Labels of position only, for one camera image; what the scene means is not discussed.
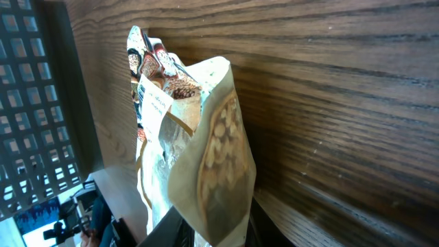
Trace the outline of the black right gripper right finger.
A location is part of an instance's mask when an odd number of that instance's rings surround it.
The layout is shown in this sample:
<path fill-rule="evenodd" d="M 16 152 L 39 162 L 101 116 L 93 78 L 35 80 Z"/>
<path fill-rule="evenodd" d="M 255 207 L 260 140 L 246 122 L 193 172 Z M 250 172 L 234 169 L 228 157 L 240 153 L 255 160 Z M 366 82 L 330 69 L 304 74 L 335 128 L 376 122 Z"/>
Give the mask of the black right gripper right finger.
<path fill-rule="evenodd" d="M 253 198 L 245 247 L 296 247 Z"/>

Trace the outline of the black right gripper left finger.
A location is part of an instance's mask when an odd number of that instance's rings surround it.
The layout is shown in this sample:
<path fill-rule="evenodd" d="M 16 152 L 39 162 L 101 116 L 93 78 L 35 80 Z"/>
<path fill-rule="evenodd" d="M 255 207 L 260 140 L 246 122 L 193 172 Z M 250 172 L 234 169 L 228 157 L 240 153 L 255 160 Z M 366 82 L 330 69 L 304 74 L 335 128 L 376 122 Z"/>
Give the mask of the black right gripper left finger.
<path fill-rule="evenodd" d="M 138 247 L 194 247 L 194 230 L 172 207 Z"/>

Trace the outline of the beige vacuum food pouch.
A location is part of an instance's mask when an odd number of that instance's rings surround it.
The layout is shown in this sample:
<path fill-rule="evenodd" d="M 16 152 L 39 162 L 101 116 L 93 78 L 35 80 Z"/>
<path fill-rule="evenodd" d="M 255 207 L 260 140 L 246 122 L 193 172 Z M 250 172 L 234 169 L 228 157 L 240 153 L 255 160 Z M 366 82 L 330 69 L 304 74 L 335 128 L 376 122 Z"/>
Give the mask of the beige vacuum food pouch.
<path fill-rule="evenodd" d="M 175 207 L 194 246 L 243 246 L 257 171 L 230 62 L 187 66 L 138 26 L 127 53 L 147 236 Z"/>

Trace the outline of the grey plastic shopping basket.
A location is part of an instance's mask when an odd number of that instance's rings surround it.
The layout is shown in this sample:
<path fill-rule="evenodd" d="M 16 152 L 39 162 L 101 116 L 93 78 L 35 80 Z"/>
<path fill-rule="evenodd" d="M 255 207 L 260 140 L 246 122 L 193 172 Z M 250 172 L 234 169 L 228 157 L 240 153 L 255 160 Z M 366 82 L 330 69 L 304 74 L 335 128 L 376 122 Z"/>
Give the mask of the grey plastic shopping basket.
<path fill-rule="evenodd" d="M 63 1 L 1 2 L 1 219 L 102 169 Z"/>

